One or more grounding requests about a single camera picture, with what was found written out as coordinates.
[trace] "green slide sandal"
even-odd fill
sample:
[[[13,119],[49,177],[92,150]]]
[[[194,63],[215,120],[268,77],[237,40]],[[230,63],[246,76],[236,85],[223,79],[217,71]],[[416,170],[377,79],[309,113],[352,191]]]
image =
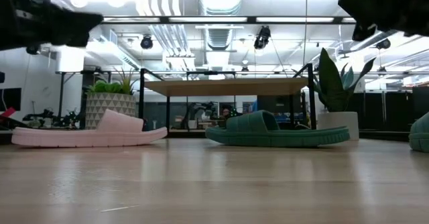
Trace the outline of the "green slide sandal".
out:
[[[346,127],[280,130],[272,113],[261,110],[227,120],[226,129],[210,127],[206,137],[228,146],[313,148],[350,139]]]
[[[410,147],[415,151],[429,153],[429,113],[411,126]]]

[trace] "green leaves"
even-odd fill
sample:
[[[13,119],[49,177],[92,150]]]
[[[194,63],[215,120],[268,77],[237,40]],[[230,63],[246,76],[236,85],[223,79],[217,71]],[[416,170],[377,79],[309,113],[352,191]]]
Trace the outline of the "green leaves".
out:
[[[344,74],[343,78],[341,79],[343,82],[343,89],[349,88],[353,84],[354,78],[355,74],[353,73],[353,67],[350,67],[349,71]]]
[[[338,73],[338,68],[330,59],[328,52],[322,49],[319,62],[319,79],[314,76],[314,90],[318,93],[320,102],[330,112],[345,111],[349,105],[350,97],[353,95],[356,84],[373,68],[374,59],[370,60],[363,67],[358,79],[355,81],[353,68],[345,73],[347,64]]]
[[[122,86],[117,82],[107,83],[98,80],[95,85],[89,88],[87,93],[122,93]]]
[[[130,70],[128,72],[128,74],[125,74],[125,71],[123,69],[121,69],[121,71],[119,71],[115,68],[115,70],[119,73],[119,76],[121,76],[122,93],[132,95],[133,94],[133,85],[139,79],[135,79],[134,81],[132,81],[132,77],[133,77],[133,71],[132,70]]]

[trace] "patterned planter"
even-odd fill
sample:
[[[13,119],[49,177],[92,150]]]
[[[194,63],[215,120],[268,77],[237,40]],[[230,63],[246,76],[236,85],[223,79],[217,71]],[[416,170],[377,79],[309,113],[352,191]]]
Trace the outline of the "patterned planter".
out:
[[[85,129],[96,129],[106,109],[135,117],[135,99],[118,93],[91,93],[86,100]]]

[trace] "slide sandal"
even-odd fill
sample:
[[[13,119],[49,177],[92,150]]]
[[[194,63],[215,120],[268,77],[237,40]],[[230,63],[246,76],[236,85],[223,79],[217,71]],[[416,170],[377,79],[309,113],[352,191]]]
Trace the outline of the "slide sandal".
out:
[[[206,137],[228,146],[313,148],[350,139],[346,127],[280,130],[272,113],[260,110],[227,120],[226,129],[210,127]]]
[[[429,153],[429,113],[413,123],[409,138],[412,150]]]
[[[96,130],[41,130],[16,127],[12,143],[40,147],[138,146],[167,136],[167,128],[142,132],[143,120],[107,109]]]

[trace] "person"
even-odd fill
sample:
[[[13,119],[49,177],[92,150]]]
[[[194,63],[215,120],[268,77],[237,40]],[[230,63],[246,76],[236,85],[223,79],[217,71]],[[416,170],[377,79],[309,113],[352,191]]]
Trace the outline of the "person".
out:
[[[227,118],[229,117],[229,113],[230,113],[230,111],[229,111],[229,109],[228,109],[228,108],[224,108],[224,109],[222,110],[222,116],[223,116],[225,119],[227,119]]]

